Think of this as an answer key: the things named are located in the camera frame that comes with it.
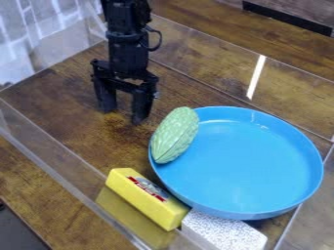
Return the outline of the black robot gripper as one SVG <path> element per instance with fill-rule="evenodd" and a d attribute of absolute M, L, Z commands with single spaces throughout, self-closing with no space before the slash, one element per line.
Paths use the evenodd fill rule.
<path fill-rule="evenodd" d="M 90 80 L 100 110 L 116 109 L 117 85 L 132 91 L 132 123 L 138 125 L 148 117 L 157 77 L 148 72 L 148 53 L 158 49 L 149 46 L 148 33 L 158 33 L 148 26 L 150 8 L 146 0 L 100 0 L 106 21 L 108 61 L 92 60 Z"/>

